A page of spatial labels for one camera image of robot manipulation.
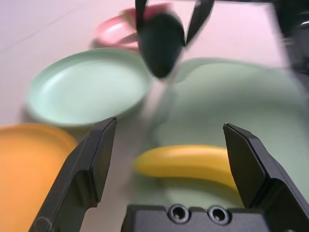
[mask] pink bowl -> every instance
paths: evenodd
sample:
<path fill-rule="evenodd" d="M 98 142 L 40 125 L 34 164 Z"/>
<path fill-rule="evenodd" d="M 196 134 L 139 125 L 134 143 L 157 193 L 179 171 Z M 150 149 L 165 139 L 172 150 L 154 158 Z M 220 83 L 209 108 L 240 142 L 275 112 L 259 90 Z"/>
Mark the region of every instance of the pink bowl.
<path fill-rule="evenodd" d="M 104 46 L 139 51 L 136 30 L 121 15 L 99 24 L 95 34 Z"/>

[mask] white tabletop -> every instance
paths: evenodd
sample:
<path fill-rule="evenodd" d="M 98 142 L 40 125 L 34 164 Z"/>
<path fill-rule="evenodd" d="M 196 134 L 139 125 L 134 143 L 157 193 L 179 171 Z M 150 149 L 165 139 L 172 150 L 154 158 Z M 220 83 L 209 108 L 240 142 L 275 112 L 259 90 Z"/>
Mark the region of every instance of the white tabletop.
<path fill-rule="evenodd" d="M 173 2 L 185 30 L 194 4 Z M 27 122 L 25 96 L 34 76 L 52 62 L 90 49 L 95 26 L 133 5 L 134 0 L 1 1 L 0 125 Z M 272 8 L 258 3 L 217 1 L 206 27 L 183 58 L 194 57 L 289 67 Z M 140 119 L 151 115 L 162 90 L 161 83 L 155 82 Z M 102 202 L 86 213 L 81 231 L 120 231 L 129 202 L 126 189 L 130 162 L 142 137 L 140 125 L 135 120 L 117 128 Z"/>

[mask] green plate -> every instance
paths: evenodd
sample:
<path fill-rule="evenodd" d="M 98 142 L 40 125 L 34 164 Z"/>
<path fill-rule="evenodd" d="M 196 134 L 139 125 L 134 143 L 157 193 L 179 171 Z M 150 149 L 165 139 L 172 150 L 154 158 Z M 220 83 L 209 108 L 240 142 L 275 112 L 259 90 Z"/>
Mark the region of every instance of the green plate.
<path fill-rule="evenodd" d="M 308 117 L 306 93 L 293 76 L 255 64 L 197 58 L 181 65 L 143 151 L 168 145 L 225 146 L 222 127 L 229 122 L 258 136 L 309 202 Z M 238 194 L 206 180 L 135 174 L 132 181 L 134 203 L 242 206 Z"/>
<path fill-rule="evenodd" d="M 80 126 L 122 115 L 148 93 L 152 76 L 138 53 L 103 48 L 66 57 L 31 83 L 28 108 L 57 126 Z"/>

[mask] yellow banana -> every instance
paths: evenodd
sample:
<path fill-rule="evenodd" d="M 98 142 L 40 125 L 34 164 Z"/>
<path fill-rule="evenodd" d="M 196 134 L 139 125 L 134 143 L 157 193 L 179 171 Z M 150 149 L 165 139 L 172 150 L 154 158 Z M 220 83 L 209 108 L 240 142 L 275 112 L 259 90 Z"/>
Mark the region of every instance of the yellow banana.
<path fill-rule="evenodd" d="M 233 189 L 227 149 L 208 145 L 158 147 L 135 159 L 134 170 L 155 177 L 191 177 L 220 182 Z"/>

